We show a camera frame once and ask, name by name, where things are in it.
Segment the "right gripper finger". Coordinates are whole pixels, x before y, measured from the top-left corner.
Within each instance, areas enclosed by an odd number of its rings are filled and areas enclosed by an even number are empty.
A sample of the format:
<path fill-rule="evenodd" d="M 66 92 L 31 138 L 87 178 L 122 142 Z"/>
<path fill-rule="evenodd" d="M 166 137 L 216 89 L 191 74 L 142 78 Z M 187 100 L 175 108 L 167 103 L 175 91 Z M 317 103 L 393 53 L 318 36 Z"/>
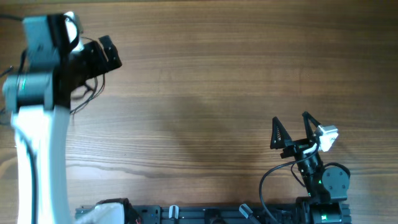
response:
<path fill-rule="evenodd" d="M 303 116 L 303 121 L 304 121 L 304 126 L 305 126 L 305 132 L 306 132 L 306 136 L 308 139 L 313 138 L 313 129 L 311 127 L 311 124 L 314 125 L 314 127 L 318 127 L 319 125 L 321 125 L 320 122 L 318 122 L 309 112 L 305 111 L 302 113 Z"/>
<path fill-rule="evenodd" d="M 283 149 L 292 145 L 292 138 L 278 119 L 272 119 L 272 135 L 271 135 L 271 149 Z"/>

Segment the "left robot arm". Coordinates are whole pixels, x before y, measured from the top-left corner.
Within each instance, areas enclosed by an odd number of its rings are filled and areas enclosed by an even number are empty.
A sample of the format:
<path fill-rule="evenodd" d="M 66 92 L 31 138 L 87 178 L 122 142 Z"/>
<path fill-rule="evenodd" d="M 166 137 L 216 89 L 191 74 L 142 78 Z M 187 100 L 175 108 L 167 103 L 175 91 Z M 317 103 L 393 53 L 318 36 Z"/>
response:
<path fill-rule="evenodd" d="M 27 48 L 2 87 L 18 163 L 19 223 L 72 223 L 65 148 L 72 93 L 121 67 L 107 35 L 81 41 L 73 12 L 21 19 Z"/>

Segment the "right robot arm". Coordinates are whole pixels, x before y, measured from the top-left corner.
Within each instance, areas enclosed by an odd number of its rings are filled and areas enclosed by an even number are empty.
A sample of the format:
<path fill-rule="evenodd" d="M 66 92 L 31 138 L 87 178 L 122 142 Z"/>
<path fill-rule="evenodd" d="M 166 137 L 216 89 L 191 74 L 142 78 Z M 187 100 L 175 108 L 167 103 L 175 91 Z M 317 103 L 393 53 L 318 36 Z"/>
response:
<path fill-rule="evenodd" d="M 293 140 L 277 117 L 272 119 L 271 149 L 282 149 L 281 158 L 293 157 L 307 190 L 296 199 L 298 223 L 351 223 L 348 189 L 351 173 L 337 162 L 324 164 L 320 153 L 328 152 L 338 137 L 338 128 L 324 126 L 304 112 L 306 138 Z"/>

